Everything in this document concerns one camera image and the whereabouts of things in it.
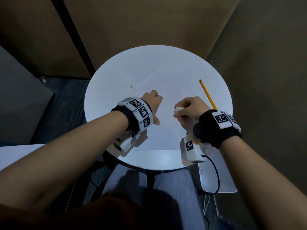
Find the white cable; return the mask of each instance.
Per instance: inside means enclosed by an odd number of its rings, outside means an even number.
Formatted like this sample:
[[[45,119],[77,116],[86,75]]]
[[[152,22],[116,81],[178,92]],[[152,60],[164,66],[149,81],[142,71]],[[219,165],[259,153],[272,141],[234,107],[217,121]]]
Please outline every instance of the white cable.
[[[205,206],[206,206],[206,197],[207,197],[207,195],[205,194],[205,201],[204,201],[203,213],[204,213],[204,211],[205,211]]]
[[[204,210],[204,216],[205,216],[205,214],[206,214],[206,210],[207,210],[207,206],[208,206],[208,204],[209,204],[209,201],[210,201],[210,196],[209,196],[209,199],[208,199],[208,202],[207,202],[206,208],[205,208],[205,210]]]

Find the eraser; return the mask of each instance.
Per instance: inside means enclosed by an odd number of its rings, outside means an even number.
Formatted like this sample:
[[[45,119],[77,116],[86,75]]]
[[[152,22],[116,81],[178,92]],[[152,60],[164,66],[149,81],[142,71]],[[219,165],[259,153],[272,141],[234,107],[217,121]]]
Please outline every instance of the eraser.
[[[184,108],[183,108],[183,107],[180,107],[180,106],[176,106],[174,113],[175,113],[176,111],[179,111],[179,110],[182,110],[182,109],[184,109]]]

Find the pencil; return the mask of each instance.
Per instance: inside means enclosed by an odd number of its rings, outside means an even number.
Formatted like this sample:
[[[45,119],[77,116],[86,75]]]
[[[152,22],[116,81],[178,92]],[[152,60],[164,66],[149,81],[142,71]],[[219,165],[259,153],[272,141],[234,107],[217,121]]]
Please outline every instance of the pencil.
[[[207,98],[209,99],[211,105],[213,106],[213,108],[214,108],[215,110],[217,110],[217,107],[215,106],[215,104],[214,104],[212,98],[210,97],[210,94],[208,93],[208,91],[207,91],[205,85],[203,84],[203,82],[201,81],[201,79],[199,80],[199,83],[201,84],[203,90],[205,91],[205,93],[206,93],[206,95],[207,95]]]

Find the round table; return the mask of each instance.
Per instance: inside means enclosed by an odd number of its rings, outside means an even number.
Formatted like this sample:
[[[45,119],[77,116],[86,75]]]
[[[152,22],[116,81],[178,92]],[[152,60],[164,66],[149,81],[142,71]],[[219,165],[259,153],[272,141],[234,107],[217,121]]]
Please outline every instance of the round table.
[[[175,76],[178,73],[185,73],[188,77],[186,80],[182,76],[178,77],[173,84],[168,84],[169,87],[179,83],[189,83],[187,86],[189,90],[183,89],[182,95],[192,92],[195,96],[200,96],[212,108],[198,82],[199,79],[202,79],[217,108],[232,114],[232,99],[228,87],[209,63],[180,48],[148,45],[123,51],[110,58],[96,71],[90,80],[84,99],[87,122],[109,113],[117,102],[135,95],[137,92],[134,87],[138,87],[147,78],[156,76],[156,79],[161,80],[162,84],[163,79],[167,79],[167,76]],[[149,170],[174,170],[191,164],[182,158],[180,150],[171,148],[142,151],[132,149],[125,156],[118,152],[110,153],[129,165]]]

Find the forearm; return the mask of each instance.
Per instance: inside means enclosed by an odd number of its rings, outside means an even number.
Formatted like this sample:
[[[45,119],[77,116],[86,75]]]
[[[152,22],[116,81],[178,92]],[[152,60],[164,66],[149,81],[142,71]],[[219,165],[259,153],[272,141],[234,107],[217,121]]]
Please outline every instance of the forearm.
[[[220,151],[241,196],[265,229],[305,229],[307,198],[237,136]]]
[[[0,172],[0,203],[28,208],[43,195],[52,201],[87,170],[127,127],[125,115],[114,111],[13,163]]]

